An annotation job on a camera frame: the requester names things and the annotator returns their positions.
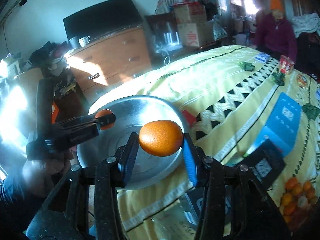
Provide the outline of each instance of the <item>person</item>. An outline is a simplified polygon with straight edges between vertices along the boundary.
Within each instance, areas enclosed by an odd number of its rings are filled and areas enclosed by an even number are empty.
[[[280,0],[270,1],[271,13],[258,24],[251,48],[280,59],[284,55],[296,62],[297,41],[293,28],[284,17],[284,8]]]
[[[26,161],[12,169],[0,186],[0,239],[26,239],[23,231],[58,180],[70,169],[74,156]]]

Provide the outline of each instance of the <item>bed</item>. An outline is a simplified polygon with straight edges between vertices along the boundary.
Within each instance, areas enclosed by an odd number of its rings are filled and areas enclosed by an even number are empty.
[[[92,105],[89,114],[108,102],[131,95],[166,99],[196,117],[196,123],[190,128],[195,145],[202,147],[206,155],[226,164],[234,156],[247,152],[281,92],[300,105],[309,102],[320,107],[316,99],[319,88],[316,81],[294,70],[280,87],[270,78],[279,62],[273,58],[266,64],[257,62],[258,53],[255,49],[233,45],[186,57],[103,95]],[[242,70],[238,66],[241,61],[254,64],[255,70]],[[306,88],[298,86],[298,74],[306,77]],[[308,121],[302,113],[294,149],[284,158],[286,167],[268,191],[277,206],[284,184],[293,174],[299,181],[310,179],[316,195],[320,195],[319,146],[319,117]],[[121,191],[118,194],[119,211],[130,239],[157,239],[152,215],[170,205],[191,186],[182,163],[150,187]]]

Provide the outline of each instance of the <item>black mug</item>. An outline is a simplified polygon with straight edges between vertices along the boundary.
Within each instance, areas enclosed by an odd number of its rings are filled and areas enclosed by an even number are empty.
[[[73,49],[78,49],[78,48],[81,47],[81,46],[80,46],[80,43],[79,43],[79,39],[78,39],[77,36],[76,36],[76,37],[73,37],[73,38],[70,39],[69,41],[70,41],[71,47],[72,47]]]

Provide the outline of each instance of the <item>silver metal bowl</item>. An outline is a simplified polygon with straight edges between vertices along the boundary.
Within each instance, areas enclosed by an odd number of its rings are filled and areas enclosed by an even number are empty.
[[[81,166],[97,165],[113,156],[118,147],[125,145],[132,132],[139,134],[143,125],[158,120],[172,120],[188,132],[188,124],[182,113],[171,103],[151,96],[131,96],[112,101],[101,109],[110,109],[116,115],[113,128],[101,130],[99,136],[77,146]],[[150,186],[169,175],[183,159],[181,148],[173,155],[156,157],[146,153],[140,146],[127,187],[133,190]]]

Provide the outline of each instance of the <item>zigzag pattern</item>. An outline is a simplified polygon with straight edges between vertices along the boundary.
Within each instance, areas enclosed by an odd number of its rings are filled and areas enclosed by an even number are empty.
[[[217,125],[223,123],[227,116],[271,75],[278,63],[278,60],[272,58],[259,71],[227,92],[217,103],[199,113],[196,117],[197,122],[191,128],[191,132],[196,134],[196,140],[207,135]]]

